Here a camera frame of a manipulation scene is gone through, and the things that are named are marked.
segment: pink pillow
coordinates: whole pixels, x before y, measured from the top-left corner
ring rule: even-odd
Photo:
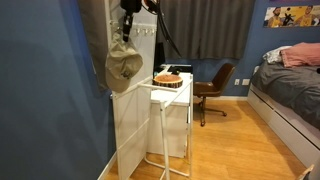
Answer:
[[[280,51],[284,67],[319,66],[320,43],[299,43]]]

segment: wall outlet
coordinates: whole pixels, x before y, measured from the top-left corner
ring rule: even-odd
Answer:
[[[243,79],[242,80],[242,85],[243,86],[248,86],[250,84],[250,79]]]
[[[238,86],[239,84],[240,84],[240,79],[236,79],[236,80],[234,81],[234,85]]]

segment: dark curtain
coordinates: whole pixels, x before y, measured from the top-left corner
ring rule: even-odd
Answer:
[[[169,33],[183,58],[240,59],[255,0],[161,0]],[[165,42],[158,34],[158,41]],[[168,58],[177,58],[165,44]]]
[[[102,91],[108,88],[105,78],[108,38],[104,0],[78,0],[78,6],[99,89]]]

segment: gray bedding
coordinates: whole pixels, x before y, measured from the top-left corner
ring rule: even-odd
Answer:
[[[252,84],[278,103],[291,108],[320,130],[320,66],[285,68],[282,63],[262,63]]]

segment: pillow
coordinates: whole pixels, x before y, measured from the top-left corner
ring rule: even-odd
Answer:
[[[276,62],[282,62],[280,50],[290,48],[291,46],[281,46],[277,49],[271,50],[265,53],[262,58],[268,61],[268,64],[275,64]]]
[[[284,67],[320,65],[320,43],[299,43],[280,51]]]

